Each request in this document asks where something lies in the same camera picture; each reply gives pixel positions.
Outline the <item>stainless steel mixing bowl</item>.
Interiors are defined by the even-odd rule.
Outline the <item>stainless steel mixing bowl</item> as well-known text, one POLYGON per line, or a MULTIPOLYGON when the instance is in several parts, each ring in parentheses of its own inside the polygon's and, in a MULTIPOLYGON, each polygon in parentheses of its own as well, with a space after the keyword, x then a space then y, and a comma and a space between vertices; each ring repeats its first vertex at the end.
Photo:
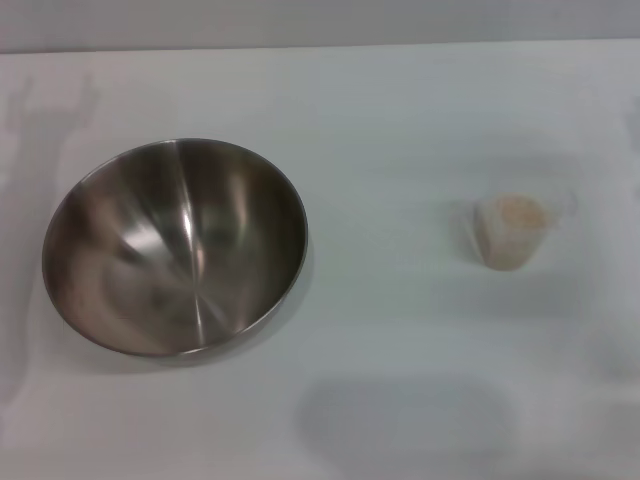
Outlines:
POLYGON ((284 303, 309 227, 288 177, 239 145, 136 147, 56 208, 42 248, 49 299, 77 333, 142 358, 188 357, 258 329, 284 303))

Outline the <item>clear plastic measuring cup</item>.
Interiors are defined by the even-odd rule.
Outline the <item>clear plastic measuring cup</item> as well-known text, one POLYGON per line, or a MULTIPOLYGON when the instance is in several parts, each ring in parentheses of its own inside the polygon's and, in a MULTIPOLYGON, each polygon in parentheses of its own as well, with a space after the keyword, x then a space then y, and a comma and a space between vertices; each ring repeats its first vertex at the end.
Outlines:
POLYGON ((499 192, 473 204, 471 239, 482 263, 496 271, 515 271, 538 252, 551 232, 575 215, 570 190, 499 192))

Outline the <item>white rice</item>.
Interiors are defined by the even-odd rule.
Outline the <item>white rice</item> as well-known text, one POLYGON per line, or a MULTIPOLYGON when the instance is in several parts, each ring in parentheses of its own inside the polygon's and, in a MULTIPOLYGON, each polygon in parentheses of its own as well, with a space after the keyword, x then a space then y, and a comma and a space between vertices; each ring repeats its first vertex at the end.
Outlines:
POLYGON ((547 236, 551 220, 535 199, 506 194, 480 202, 474 234, 484 264, 497 271, 523 267, 547 236))

